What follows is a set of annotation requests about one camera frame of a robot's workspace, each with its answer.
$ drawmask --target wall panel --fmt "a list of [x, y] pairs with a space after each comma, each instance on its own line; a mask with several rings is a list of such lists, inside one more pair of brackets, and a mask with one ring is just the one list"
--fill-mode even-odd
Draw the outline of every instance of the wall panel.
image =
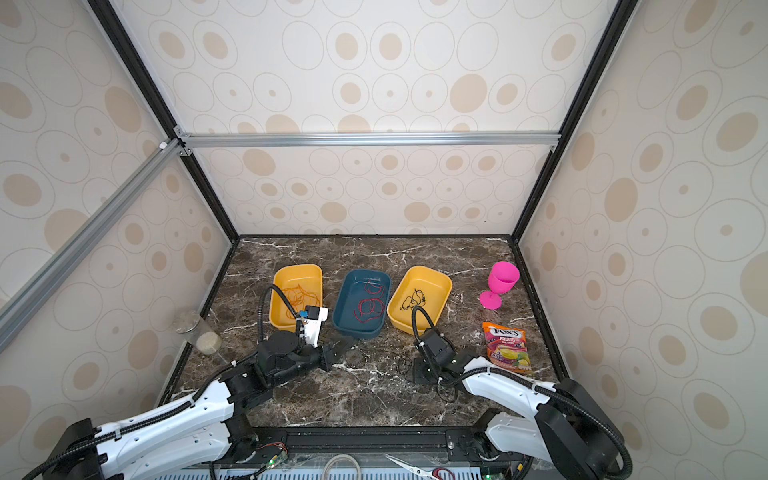
[[200, 148], [241, 234], [511, 233], [548, 145]]
[[638, 478], [768, 468], [765, 18], [765, 2], [645, 2], [521, 242]]
[[200, 309], [229, 245], [172, 160], [0, 355], [0, 476], [73, 422], [154, 407], [182, 344], [170, 322]]
[[4, 2], [0, 51], [5, 304], [164, 135], [79, 3]]
[[613, 0], [113, 2], [194, 133], [557, 130]]

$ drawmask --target dark marble surface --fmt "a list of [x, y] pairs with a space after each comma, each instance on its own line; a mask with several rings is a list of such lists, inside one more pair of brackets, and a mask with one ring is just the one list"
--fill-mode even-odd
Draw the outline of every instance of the dark marble surface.
[[[480, 237], [299, 237], [251, 238], [240, 242], [221, 284], [207, 321], [223, 338], [226, 359], [253, 351], [257, 340], [256, 310], [263, 288], [278, 269], [298, 263], [316, 263], [323, 269], [323, 305], [336, 304], [344, 276], [355, 268], [381, 270], [392, 277], [392, 292], [408, 268], [424, 265], [448, 274], [453, 290], [440, 316], [441, 331], [457, 348], [485, 353], [482, 322], [514, 326], [526, 331], [528, 353], [536, 379], [556, 381], [548, 351], [533, 318], [521, 283], [502, 296], [496, 311], [484, 309], [478, 299], [488, 289], [493, 263], [513, 261], [503, 238]], [[333, 330], [329, 321], [325, 333]], [[267, 335], [274, 328], [265, 321]], [[332, 372], [314, 370], [302, 379], [278, 387], [274, 400], [256, 407], [253, 425], [470, 425], [490, 406], [498, 404], [460, 393], [447, 403], [433, 386], [417, 386], [400, 374], [401, 358], [412, 358], [413, 338], [386, 320], [373, 340], [357, 340]], [[197, 388], [222, 360], [194, 350], [182, 372], [177, 394]]]

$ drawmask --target fox's candy bag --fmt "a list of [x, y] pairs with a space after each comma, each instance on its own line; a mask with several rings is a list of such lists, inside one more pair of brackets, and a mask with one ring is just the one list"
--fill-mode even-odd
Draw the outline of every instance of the fox's candy bag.
[[488, 344], [488, 359], [492, 363], [516, 373], [531, 371], [531, 359], [525, 348], [525, 330], [489, 322], [484, 322], [482, 329]]

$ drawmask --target metal rail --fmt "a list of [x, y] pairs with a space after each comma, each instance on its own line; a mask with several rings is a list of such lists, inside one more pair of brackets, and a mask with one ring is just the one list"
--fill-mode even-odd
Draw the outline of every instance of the metal rail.
[[401, 147], [403, 145], [556, 145], [557, 131], [400, 132], [373, 134], [188, 134], [187, 147]]
[[174, 138], [166, 142], [167, 146], [163, 150], [156, 150], [0, 312], [0, 352], [13, 341], [46, 300], [51, 298], [101, 238], [121, 219], [167, 162], [179, 155], [179, 141]]

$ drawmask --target pink plastic goblet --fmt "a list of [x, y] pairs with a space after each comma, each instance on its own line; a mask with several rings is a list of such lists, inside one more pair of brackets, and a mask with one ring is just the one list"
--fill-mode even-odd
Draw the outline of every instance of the pink plastic goblet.
[[502, 295], [512, 290], [512, 287], [520, 280], [520, 270], [509, 262], [497, 262], [491, 268], [488, 275], [488, 288], [493, 293]]
[[502, 306], [502, 298], [491, 290], [480, 294], [480, 304], [488, 310], [498, 310]]

